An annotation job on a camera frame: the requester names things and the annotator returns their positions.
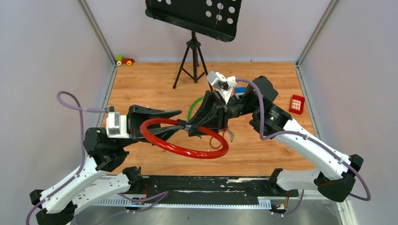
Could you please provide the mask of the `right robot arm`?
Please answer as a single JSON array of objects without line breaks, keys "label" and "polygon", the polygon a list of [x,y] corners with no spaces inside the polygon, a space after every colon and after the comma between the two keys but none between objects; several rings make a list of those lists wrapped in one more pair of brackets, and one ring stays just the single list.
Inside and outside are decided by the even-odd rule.
[{"label": "right robot arm", "polygon": [[[247,83],[245,93],[224,97],[225,92],[232,90],[233,83],[238,82]],[[253,81],[233,78],[233,83],[209,80],[214,90],[205,92],[201,106],[189,119],[189,136],[201,135],[201,126],[218,131],[226,128],[230,119],[251,114],[249,123],[262,140],[282,143],[314,165],[311,170],[275,169],[268,180],[271,194],[278,196],[285,191],[313,190],[335,202],[343,202],[352,195],[355,182],[363,182],[359,175],[363,164],[361,156],[339,152],[304,129],[274,103],[278,93],[266,77],[259,76]]]}]

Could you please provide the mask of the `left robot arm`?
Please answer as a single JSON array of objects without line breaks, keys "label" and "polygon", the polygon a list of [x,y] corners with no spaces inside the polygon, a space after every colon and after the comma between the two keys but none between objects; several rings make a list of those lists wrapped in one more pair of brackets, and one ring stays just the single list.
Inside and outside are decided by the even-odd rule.
[{"label": "left robot arm", "polygon": [[128,156],[125,147],[146,142],[140,125],[149,119],[169,119],[180,110],[158,110],[132,105],[126,115],[113,107],[107,113],[104,127],[91,127],[82,134],[83,159],[79,167],[46,190],[33,190],[32,214],[40,225],[68,225],[88,206],[112,195],[140,193],[144,178],[138,167],[126,167],[114,178],[101,181],[122,165]]}]

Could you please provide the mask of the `green cable lock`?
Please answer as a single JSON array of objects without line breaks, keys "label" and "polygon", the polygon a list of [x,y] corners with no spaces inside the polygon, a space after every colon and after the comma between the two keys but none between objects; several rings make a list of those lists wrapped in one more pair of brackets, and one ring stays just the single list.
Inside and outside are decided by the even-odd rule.
[{"label": "green cable lock", "polygon": [[198,103],[200,103],[203,99],[204,99],[204,96],[199,97],[198,99],[196,99],[196,100],[192,103],[192,105],[190,106],[190,108],[189,108],[189,110],[188,110],[187,121],[189,121],[189,120],[191,119],[192,112],[193,112],[193,109],[195,108],[195,106],[196,106]]}]

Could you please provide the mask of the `keys of green lock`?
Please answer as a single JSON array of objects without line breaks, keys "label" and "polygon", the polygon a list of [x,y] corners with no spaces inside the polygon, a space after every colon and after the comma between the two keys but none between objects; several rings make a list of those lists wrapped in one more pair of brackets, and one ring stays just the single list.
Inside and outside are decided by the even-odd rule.
[{"label": "keys of green lock", "polygon": [[228,129],[227,131],[228,131],[228,133],[229,133],[229,135],[230,135],[230,142],[232,143],[233,140],[234,140],[235,135],[234,135],[234,133],[233,133],[232,131],[230,131],[229,129]]}]

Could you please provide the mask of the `thick red cable lock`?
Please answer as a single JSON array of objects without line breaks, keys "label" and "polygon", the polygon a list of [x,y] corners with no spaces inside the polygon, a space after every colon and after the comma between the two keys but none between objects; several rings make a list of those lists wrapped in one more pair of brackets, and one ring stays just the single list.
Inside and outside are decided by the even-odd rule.
[{"label": "thick red cable lock", "polygon": [[150,125],[155,125],[155,124],[169,124],[169,125],[186,125],[187,122],[184,120],[172,120],[172,119],[164,119],[164,118],[155,118],[155,119],[149,119],[144,121],[140,125],[140,131],[142,132],[143,136],[150,141],[151,144],[156,145],[164,150],[167,150],[169,152],[185,156],[185,157],[190,157],[190,158],[198,158],[198,159],[215,159],[215,158],[220,158],[224,155],[226,155],[229,151],[229,144],[228,142],[224,139],[223,136],[218,134],[215,131],[212,131],[206,127],[199,127],[199,131],[205,133],[206,135],[210,135],[214,139],[218,140],[221,144],[221,148],[217,151],[200,151],[200,150],[192,150],[188,148],[184,148],[181,146],[177,146],[171,143],[168,143],[167,141],[164,141],[162,139],[157,138],[156,136],[152,135],[147,127]]}]

